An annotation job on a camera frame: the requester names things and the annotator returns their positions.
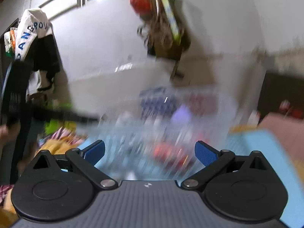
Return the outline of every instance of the screw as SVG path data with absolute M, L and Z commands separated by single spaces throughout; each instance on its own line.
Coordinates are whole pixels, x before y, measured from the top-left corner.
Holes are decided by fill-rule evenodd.
M 115 181 L 112 179 L 105 179 L 100 182 L 100 185 L 103 187 L 112 187 L 115 185 Z
M 188 188 L 193 188 L 193 187 L 199 185 L 199 182 L 196 181 L 195 179 L 187 179 L 187 180 L 183 181 L 183 185 L 185 185 Z

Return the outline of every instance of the light blue surface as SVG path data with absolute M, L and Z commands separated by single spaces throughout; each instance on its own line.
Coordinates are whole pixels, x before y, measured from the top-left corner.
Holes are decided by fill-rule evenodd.
M 304 225 L 304 188 L 296 170 L 278 140 L 268 131 L 257 130 L 228 136 L 225 149 L 236 155 L 261 151 L 267 158 L 288 192 L 288 203 L 281 221 L 290 228 Z

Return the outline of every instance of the purple object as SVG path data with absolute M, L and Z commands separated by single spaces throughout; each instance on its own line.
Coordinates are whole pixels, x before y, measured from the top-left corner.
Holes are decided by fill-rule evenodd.
M 188 123 L 190 122 L 192 113 L 190 109 L 182 104 L 172 115 L 171 122 L 173 123 Z

